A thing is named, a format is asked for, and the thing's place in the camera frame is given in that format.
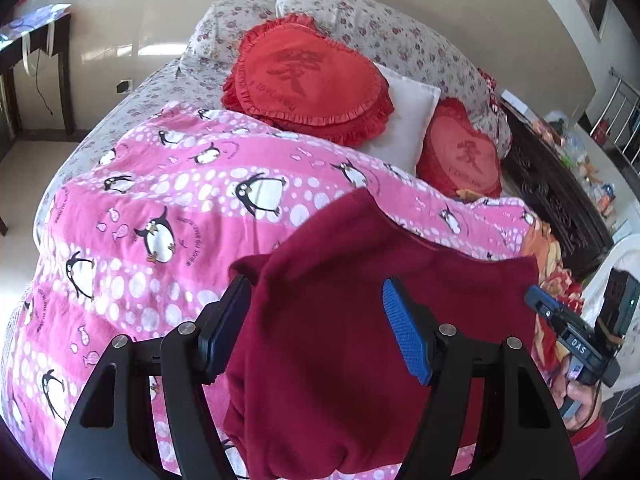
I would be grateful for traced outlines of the person's right hand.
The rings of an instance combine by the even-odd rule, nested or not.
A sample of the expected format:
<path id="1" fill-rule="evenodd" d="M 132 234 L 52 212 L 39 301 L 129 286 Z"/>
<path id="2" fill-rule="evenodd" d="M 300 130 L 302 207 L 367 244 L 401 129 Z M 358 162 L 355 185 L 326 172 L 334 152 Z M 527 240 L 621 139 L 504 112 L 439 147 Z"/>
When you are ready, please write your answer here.
<path id="1" fill-rule="evenodd" d="M 569 368 L 570 355 L 568 354 L 564 356 L 558 372 L 551 379 L 550 391 L 557 408 L 561 408 L 567 396 L 579 404 L 575 414 L 564 419 L 566 430 L 577 432 L 591 426 L 599 418 L 602 398 L 596 386 L 587 386 L 576 380 L 569 380 Z"/>

